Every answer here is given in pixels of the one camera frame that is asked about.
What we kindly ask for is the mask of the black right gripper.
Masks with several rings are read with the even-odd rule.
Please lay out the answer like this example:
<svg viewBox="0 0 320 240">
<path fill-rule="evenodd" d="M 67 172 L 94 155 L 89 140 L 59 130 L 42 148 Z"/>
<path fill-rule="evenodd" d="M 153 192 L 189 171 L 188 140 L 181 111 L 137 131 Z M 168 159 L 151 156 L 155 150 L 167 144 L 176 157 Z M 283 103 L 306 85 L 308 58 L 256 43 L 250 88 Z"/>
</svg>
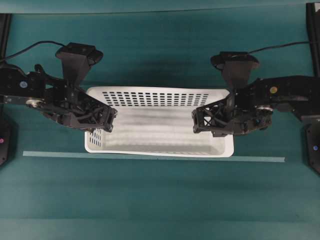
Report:
<svg viewBox="0 0 320 240">
<path fill-rule="evenodd" d="M 193 132 L 211 132 L 218 138 L 267 129 L 273 114 L 268 93 L 270 83 L 270 78 L 258 78 L 243 88 L 231 90 L 221 100 L 197 107 L 191 113 Z"/>
</svg>

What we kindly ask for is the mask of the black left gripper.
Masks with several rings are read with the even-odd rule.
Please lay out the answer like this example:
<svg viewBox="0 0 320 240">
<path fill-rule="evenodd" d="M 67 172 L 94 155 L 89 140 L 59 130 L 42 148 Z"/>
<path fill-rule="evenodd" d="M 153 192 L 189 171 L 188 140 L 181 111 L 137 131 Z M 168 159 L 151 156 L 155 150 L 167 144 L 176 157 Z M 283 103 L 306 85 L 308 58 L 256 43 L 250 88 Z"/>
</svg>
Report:
<svg viewBox="0 0 320 240">
<path fill-rule="evenodd" d="M 111 133 L 118 111 L 88 95 L 80 87 L 72 87 L 64 79 L 48 75 L 40 64 L 34 66 L 35 76 L 45 85 L 43 98 L 27 100 L 29 108 L 57 124 L 71 129 L 103 129 Z"/>
</svg>

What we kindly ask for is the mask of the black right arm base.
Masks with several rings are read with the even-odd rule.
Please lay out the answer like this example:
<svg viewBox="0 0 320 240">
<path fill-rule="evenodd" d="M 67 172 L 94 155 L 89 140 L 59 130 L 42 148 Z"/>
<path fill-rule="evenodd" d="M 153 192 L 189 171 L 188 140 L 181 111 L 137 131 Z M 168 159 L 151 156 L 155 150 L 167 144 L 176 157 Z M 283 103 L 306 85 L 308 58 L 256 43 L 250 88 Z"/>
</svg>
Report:
<svg viewBox="0 0 320 240">
<path fill-rule="evenodd" d="M 306 137 L 308 165 L 320 174 L 320 115 L 310 115 L 303 118 L 303 129 Z"/>
</svg>

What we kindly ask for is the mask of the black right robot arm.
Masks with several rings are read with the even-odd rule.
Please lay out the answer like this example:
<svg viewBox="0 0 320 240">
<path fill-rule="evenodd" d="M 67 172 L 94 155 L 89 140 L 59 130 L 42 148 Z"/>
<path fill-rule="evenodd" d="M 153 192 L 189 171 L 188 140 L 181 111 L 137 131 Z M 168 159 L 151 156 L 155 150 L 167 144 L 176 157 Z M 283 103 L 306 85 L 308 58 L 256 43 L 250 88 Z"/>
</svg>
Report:
<svg viewBox="0 0 320 240">
<path fill-rule="evenodd" d="M 234 88 L 225 98 L 192 111 L 193 131 L 214 138 L 242 136 L 267 129 L 274 111 L 292 113 L 305 125 L 320 118 L 320 79 L 286 76 L 257 79 Z"/>
</svg>

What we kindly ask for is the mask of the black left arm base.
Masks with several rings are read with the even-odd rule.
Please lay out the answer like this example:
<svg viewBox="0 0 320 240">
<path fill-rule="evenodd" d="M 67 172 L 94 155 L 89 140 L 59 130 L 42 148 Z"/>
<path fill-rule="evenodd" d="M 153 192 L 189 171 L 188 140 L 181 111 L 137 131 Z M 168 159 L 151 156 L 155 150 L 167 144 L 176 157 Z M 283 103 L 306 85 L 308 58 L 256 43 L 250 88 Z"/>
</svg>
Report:
<svg viewBox="0 0 320 240">
<path fill-rule="evenodd" d="M 18 125 L 9 117 L 0 118 L 0 167 L 11 162 L 17 150 Z"/>
</svg>

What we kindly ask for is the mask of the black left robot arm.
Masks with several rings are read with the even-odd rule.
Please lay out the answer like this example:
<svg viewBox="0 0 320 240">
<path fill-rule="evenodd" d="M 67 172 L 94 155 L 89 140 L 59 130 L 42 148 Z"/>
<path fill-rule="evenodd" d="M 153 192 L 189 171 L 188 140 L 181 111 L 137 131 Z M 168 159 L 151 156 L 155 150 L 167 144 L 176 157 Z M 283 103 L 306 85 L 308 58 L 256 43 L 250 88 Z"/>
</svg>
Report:
<svg viewBox="0 0 320 240">
<path fill-rule="evenodd" d="M 88 95 L 74 82 L 48 75 L 40 64 L 24 73 L 13 64 L 0 66 L 0 102 L 25 105 L 62 126 L 85 132 L 112 132 L 117 110 Z"/>
</svg>

